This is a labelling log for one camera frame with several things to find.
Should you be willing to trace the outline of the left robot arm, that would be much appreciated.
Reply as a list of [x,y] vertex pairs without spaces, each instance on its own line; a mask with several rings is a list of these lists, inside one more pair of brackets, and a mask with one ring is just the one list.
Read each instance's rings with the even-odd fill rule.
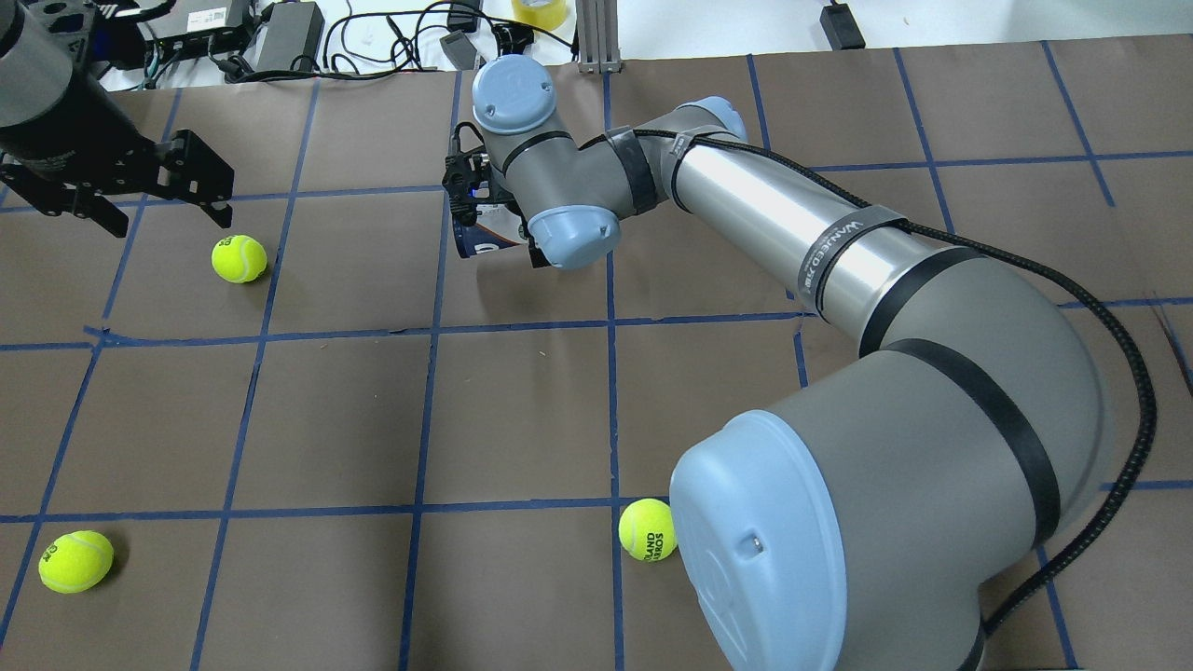
[[235,172],[200,137],[142,135],[101,84],[17,1],[4,4],[4,184],[43,215],[73,215],[125,238],[112,196],[142,193],[200,208],[233,224]]

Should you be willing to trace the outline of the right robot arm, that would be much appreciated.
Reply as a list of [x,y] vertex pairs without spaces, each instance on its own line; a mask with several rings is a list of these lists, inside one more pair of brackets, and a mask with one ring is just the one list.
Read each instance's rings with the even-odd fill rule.
[[575,270],[665,201],[857,344],[857,361],[690,447],[678,548],[736,670],[979,670],[1000,624],[1115,518],[1158,404],[1129,330],[1053,267],[914,224],[754,147],[733,104],[682,103],[576,144],[554,76],[481,64],[481,143],[449,156],[511,245]]

